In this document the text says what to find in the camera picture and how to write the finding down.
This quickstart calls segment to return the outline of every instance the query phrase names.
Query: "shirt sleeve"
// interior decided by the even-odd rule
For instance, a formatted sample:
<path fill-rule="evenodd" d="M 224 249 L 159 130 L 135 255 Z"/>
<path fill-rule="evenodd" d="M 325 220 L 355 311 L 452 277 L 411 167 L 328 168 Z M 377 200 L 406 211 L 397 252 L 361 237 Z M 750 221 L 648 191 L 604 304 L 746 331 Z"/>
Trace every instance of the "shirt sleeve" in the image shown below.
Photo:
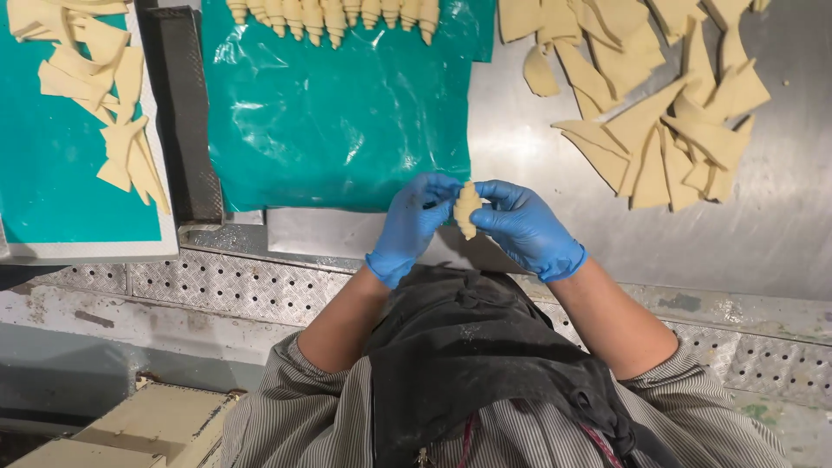
<path fill-rule="evenodd" d="M 300 353 L 298 334 L 272 347 L 260 388 L 225 418 L 223 467 L 261 467 L 268 459 L 295 466 L 333 425 L 349 371 L 329 374 L 313 366 Z"/>
<path fill-rule="evenodd" d="M 641 411 L 638 405 L 632 411 L 634 419 L 647 419 L 656 427 L 656 435 L 677 456 L 696 444 L 724 468 L 791 466 L 775 435 L 759 421 L 734 410 L 715 372 L 701 366 L 683 340 L 670 359 L 620 383 L 682 429 L 675 431 L 675 427 L 656 421 L 650 411 Z"/>

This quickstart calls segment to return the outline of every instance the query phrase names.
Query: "gloved hand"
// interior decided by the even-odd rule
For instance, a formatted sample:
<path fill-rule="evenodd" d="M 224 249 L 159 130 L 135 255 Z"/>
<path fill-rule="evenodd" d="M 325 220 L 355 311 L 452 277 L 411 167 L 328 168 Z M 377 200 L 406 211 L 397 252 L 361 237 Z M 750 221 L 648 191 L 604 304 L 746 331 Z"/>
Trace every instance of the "gloved hand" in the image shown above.
<path fill-rule="evenodd" d="M 433 233 L 451 212 L 463 184 L 444 174 L 424 172 L 393 197 L 381 237 L 365 259 L 390 289 L 399 285 L 428 248 Z M 435 207 L 424 209 L 427 204 Z"/>
<path fill-rule="evenodd" d="M 568 278 L 587 261 L 587 250 L 531 189 L 503 181 L 474 186 L 491 205 L 474 211 L 471 222 L 540 281 Z"/>

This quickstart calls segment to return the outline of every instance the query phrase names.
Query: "stainless steel table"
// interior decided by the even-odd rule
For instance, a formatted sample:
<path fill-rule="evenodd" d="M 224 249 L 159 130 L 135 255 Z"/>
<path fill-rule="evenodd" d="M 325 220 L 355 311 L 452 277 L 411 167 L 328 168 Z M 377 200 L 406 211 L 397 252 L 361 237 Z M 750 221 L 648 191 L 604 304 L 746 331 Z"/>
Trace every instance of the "stainless steel table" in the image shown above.
<path fill-rule="evenodd" d="M 533 96 L 522 79 L 532 39 L 495 42 L 493 63 L 474 64 L 468 141 L 473 179 L 500 178 L 537 191 L 575 238 L 619 282 L 832 300 L 832 3 L 775 1 L 746 13 L 740 32 L 772 96 L 757 111 L 752 143 L 725 205 L 701 202 L 677 214 L 627 210 L 580 152 L 549 124 L 580 118 L 571 89 Z M 706 38 L 716 60 L 718 30 Z M 681 43 L 627 105 L 679 72 Z M 789 80 L 788 87 L 783 81 Z M 281 209 L 268 213 L 269 250 L 362 258 L 383 215 Z M 484 239 L 466 244 L 453 228 L 434 239 L 425 263 L 495 270 L 517 267 Z"/>

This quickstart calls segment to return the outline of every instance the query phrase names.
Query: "striped shirt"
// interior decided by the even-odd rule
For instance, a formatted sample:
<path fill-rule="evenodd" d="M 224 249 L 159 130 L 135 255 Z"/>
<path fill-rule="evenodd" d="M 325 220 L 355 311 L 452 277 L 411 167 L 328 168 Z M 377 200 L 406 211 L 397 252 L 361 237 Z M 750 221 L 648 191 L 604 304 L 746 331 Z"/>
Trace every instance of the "striped shirt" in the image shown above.
<path fill-rule="evenodd" d="M 243 396 L 225 420 L 222 466 L 372 466 L 370 372 L 367 357 L 348 371 L 323 372 L 300 353 L 297 334 L 286 337 L 272 348 L 260 389 Z M 684 343 L 656 368 L 615 385 L 632 419 L 651 429 L 685 467 L 791 466 L 775 436 L 732 409 L 713 371 L 700 366 Z M 603 438 L 601 443 L 612 449 Z M 462 454 L 463 426 L 427 447 L 437 468 L 456 467 Z M 638 451 L 634 456 L 640 466 L 656 466 Z M 612 465 L 551 404 L 511 400 L 479 410 L 465 466 Z"/>

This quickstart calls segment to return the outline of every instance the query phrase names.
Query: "teal plastic sheet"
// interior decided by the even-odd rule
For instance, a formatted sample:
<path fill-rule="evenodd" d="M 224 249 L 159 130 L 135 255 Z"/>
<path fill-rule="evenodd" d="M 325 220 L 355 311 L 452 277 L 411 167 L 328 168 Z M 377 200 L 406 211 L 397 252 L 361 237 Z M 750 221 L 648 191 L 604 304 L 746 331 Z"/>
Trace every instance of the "teal plastic sheet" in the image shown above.
<path fill-rule="evenodd" d="M 99 18 L 124 29 L 124 16 Z M 0 0 L 0 214 L 14 243 L 159 241 L 156 205 L 146 207 L 96 178 L 104 128 L 72 99 L 42 96 L 37 69 L 55 47 L 18 43 Z"/>
<path fill-rule="evenodd" d="M 386 211 L 419 172 L 470 175 L 468 81 L 487 61 L 494 1 L 440 0 L 428 47 L 359 20 L 333 50 L 278 37 L 225 0 L 203 0 L 210 158 L 226 208 Z"/>

